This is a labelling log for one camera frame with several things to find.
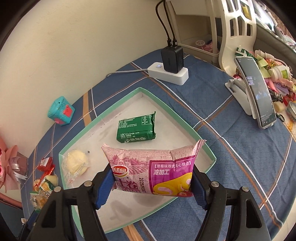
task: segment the white tray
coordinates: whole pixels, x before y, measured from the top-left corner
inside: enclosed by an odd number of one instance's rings
[[[120,143],[116,140],[119,120],[152,114],[154,111],[156,111],[154,140],[132,143]],[[68,186],[63,179],[61,168],[63,187],[65,189],[79,187],[85,181],[92,180],[97,172],[105,169],[108,160],[101,149],[104,143],[121,149],[171,150],[194,144],[199,139],[201,137],[165,103],[147,90],[137,88],[98,116],[60,152],[60,168],[63,155],[74,149],[86,153],[89,151],[90,160],[90,168]],[[207,145],[204,145],[195,164],[200,171],[207,172],[215,161],[215,155]],[[105,233],[108,233],[149,216],[174,199],[176,197],[113,190],[107,203],[97,213]],[[77,207],[73,209],[73,218],[83,235]]]

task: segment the green packet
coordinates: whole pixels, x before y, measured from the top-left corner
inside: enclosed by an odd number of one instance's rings
[[[121,143],[155,139],[155,113],[120,120],[116,139]]]
[[[54,190],[54,188],[55,188],[55,186],[50,181],[45,179],[45,181],[41,182],[39,190],[42,191],[44,193],[44,195],[49,197],[50,194],[52,193],[52,191]]]
[[[30,192],[30,201],[36,212],[40,212],[44,204],[47,202],[48,197],[43,193],[32,191]]]

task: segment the white stripe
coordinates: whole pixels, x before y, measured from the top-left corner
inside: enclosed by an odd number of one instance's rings
[[[154,235],[152,234],[152,232],[150,231],[150,229],[147,227],[147,225],[145,224],[144,220],[141,219],[142,223],[144,224],[145,228],[147,229],[147,231],[150,233],[151,237],[153,238],[154,241],[157,241],[156,238],[154,237]]]
[[[135,83],[138,83],[139,81],[141,81],[141,80],[143,80],[143,79],[145,79],[145,78],[147,78],[147,76],[145,76],[145,77],[143,77],[143,78],[141,78],[141,79],[139,79],[138,81],[136,81]],[[122,91],[124,91],[124,90],[126,90],[126,89],[128,89],[129,87],[131,87],[132,85],[134,85],[135,83],[133,83],[133,84],[131,84],[130,86],[128,86],[128,87],[126,87],[125,89],[123,89]],[[98,106],[100,106],[101,104],[103,104],[104,102],[106,102],[107,100],[109,100],[109,99],[111,99],[112,97],[114,97],[114,96],[116,96],[117,94],[119,94],[119,93],[121,93],[122,91],[120,91],[120,92],[118,92],[118,93],[116,93],[115,95],[113,95],[113,96],[111,96],[111,97],[109,97],[108,99],[106,99],[106,100],[104,100],[102,103],[100,103]],[[72,130],[72,128],[77,124],[77,123],[79,123],[86,115],[88,115],[89,113],[91,112],[91,110],[88,112],[88,113],[86,113],[83,117],[81,117],[67,132],[66,132],[66,134],[52,147],[52,149],[45,155],[45,156],[47,156],[48,154],[50,154],[51,152],[52,152],[52,150],[56,147],[56,145],[57,144],[59,144],[59,142],[69,133],[69,131],[70,130]]]
[[[130,86],[128,86],[127,88],[131,87],[132,85],[138,83],[139,81],[141,81],[141,80],[143,80],[143,79],[145,79],[145,78],[147,78],[147,76],[144,76],[143,78],[139,79],[139,80],[136,81],[135,83],[132,83],[132,84],[131,84]],[[116,94],[113,95],[113,96],[110,96],[108,99],[106,99],[106,100],[104,100],[103,102],[101,102],[100,104],[98,104],[98,105],[96,106],[96,108],[99,107],[99,106],[100,106],[101,104],[103,104],[104,102],[106,102],[107,100],[109,100],[109,99],[113,98],[114,96],[118,95],[119,93],[125,91],[127,88],[125,88],[125,89],[119,91],[118,93],[116,93]]]
[[[55,125],[56,125],[56,123],[54,123],[54,129],[53,129],[53,133],[52,133],[52,145],[51,146],[53,146],[53,144],[54,144],[54,130],[55,130]]]
[[[93,96],[93,93],[92,93],[92,89],[91,89],[91,99],[92,99],[92,102],[93,102],[94,114],[96,115],[96,110],[94,108],[94,96]]]
[[[134,62],[132,62],[132,64],[134,64],[135,66],[137,66],[139,69],[142,69],[141,67],[139,67],[138,65],[136,65]]]
[[[277,184],[278,184],[278,182],[279,182],[279,179],[281,178],[281,174],[282,174],[282,172],[283,172],[283,169],[284,169],[284,167],[285,167],[285,164],[286,164],[286,162],[287,162],[287,158],[288,158],[288,155],[289,155],[289,152],[290,152],[290,147],[291,147],[291,144],[292,144],[292,140],[293,140],[293,138],[291,137],[291,141],[290,141],[290,143],[289,143],[288,152],[287,152],[287,156],[286,156],[286,158],[285,158],[285,162],[284,162],[284,164],[283,164],[283,168],[281,169],[281,172],[280,172],[280,174],[279,174],[279,178],[278,178],[277,181],[276,181],[276,185],[275,185],[274,188],[272,189],[272,191],[271,191],[270,195],[268,196],[268,198],[270,198],[270,196],[271,196],[272,193],[274,192],[274,190],[275,190],[275,188],[276,188],[276,186],[277,186]]]
[[[26,199],[26,202],[27,202],[27,207],[28,207],[28,214],[31,215],[30,210],[29,210],[29,200]]]
[[[35,153],[35,162],[33,162],[33,164],[36,166],[36,159],[37,159],[37,151],[38,151],[38,145],[36,146],[36,153]],[[37,167],[35,167],[34,169],[34,180],[36,180],[36,174],[35,174],[35,170]]]
[[[173,92],[168,86],[166,86],[164,83],[162,83],[160,80],[158,79],[155,79],[157,80],[159,83],[161,83],[162,85],[164,85],[167,89],[169,89],[179,100],[181,100],[194,114],[196,114],[200,119],[202,119],[204,122],[206,122],[206,124],[211,127],[211,129],[220,137],[222,138],[226,143],[227,145],[232,149],[232,151],[238,156],[238,158],[241,160],[241,162],[246,166],[246,168],[249,170],[249,172],[252,174],[252,176],[254,177],[255,181],[257,182],[258,186],[260,187],[262,193],[264,194],[267,202],[269,203],[271,209],[272,209],[272,212],[274,213],[274,216],[275,218],[277,219],[277,221],[279,221],[282,225],[284,225],[284,223],[279,220],[279,218],[277,217],[276,215],[276,212],[274,211],[274,207],[272,206],[271,202],[269,201],[269,198],[267,197],[266,193],[264,192],[262,186],[260,185],[260,183],[258,182],[257,178],[255,177],[254,173],[252,172],[252,170],[249,168],[249,166],[245,163],[245,161],[240,157],[240,155],[233,149],[233,147],[228,143],[228,141],[222,137],[205,119],[201,118],[189,105],[187,105],[187,103],[185,101],[183,101],[175,92]]]
[[[226,101],[228,101],[229,100],[229,98],[231,97],[231,96],[229,96],[217,109],[215,109],[206,119],[208,119],[212,114],[214,114],[222,105],[224,105],[225,104],[225,102]]]

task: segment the metal screw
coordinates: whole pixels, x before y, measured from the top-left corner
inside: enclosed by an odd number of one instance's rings
[[[243,186],[243,187],[242,187],[242,190],[243,190],[244,192],[248,192],[248,191],[249,191],[249,188],[248,188],[248,187],[245,187],[245,186]]]
[[[85,185],[86,187],[90,187],[90,186],[92,185],[92,181],[86,181],[86,182],[84,183],[84,185]]]
[[[55,192],[59,192],[59,191],[61,191],[61,190],[62,190],[62,188],[61,188],[60,186],[57,186],[57,187],[54,188],[54,191],[55,191]]]
[[[219,186],[219,182],[213,181],[211,182],[211,185],[215,188],[217,188]]]

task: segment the mint green tray rim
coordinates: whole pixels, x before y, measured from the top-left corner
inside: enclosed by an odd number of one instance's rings
[[[132,92],[130,92],[129,94],[127,94],[126,96],[124,96],[122,99],[120,99],[119,101],[117,101],[116,103],[114,103],[112,106],[110,106],[107,110],[105,110],[102,114],[100,114],[97,118],[95,118],[89,125],[87,125],[81,132],[79,132],[59,153],[59,167],[60,167],[60,171],[61,171],[61,179],[62,179],[62,184],[63,184],[63,188],[64,189],[68,189],[67,184],[65,183],[65,179],[64,174],[63,174],[63,169],[62,169],[62,160],[63,160],[63,155],[65,154],[65,152],[67,150],[70,149],[70,147],[76,143],[76,141],[78,141],[84,134],[86,134],[91,128],[93,128],[97,123],[99,123],[100,121],[102,121],[103,118],[105,118],[108,114],[110,114],[112,111],[114,111],[116,108],[118,108],[119,106],[121,106],[124,102],[126,102],[127,100],[129,100],[130,98],[132,98],[133,96],[135,96],[136,94],[142,92],[143,94],[147,95],[150,99],[152,99],[155,103],[157,103],[160,107],[162,107],[171,117],[173,117],[196,141],[200,140],[201,137],[200,135],[189,125],[187,124],[186,121],[184,121],[176,112],[174,112],[167,104],[165,104],[163,101],[161,101],[160,99],[158,99],[155,95],[153,95],[151,92],[149,92],[146,89],[143,89],[141,87],[133,90]],[[205,171],[205,173],[207,173],[212,166],[215,164],[216,162],[216,157],[214,155],[214,153],[211,151],[211,149],[208,147],[207,144],[203,145],[203,150],[206,152],[206,154],[210,157],[210,159],[213,161],[212,164],[210,165],[210,167],[208,168],[208,170]],[[115,231],[117,229],[123,228],[127,225],[130,225],[132,223],[135,223],[145,217],[148,217],[149,215],[155,213],[156,211],[158,211],[159,209],[165,207],[166,205],[168,205],[169,203],[171,203],[173,200],[175,200],[177,197],[172,198],[171,200],[169,200],[168,202],[162,204],[161,206],[159,206],[158,208],[154,209],[153,211],[147,213],[146,215],[139,217],[131,222],[125,223],[122,226],[119,226],[117,228],[111,229],[111,230],[107,230],[105,233],[109,233],[112,231]],[[79,230],[80,234],[84,237],[83,235],[83,231],[82,231],[82,227],[81,227],[81,223],[80,223],[80,219],[78,217],[78,214],[76,212],[76,209],[72,206],[72,215],[73,215],[73,219],[75,221],[75,224],[77,226],[77,229]]]

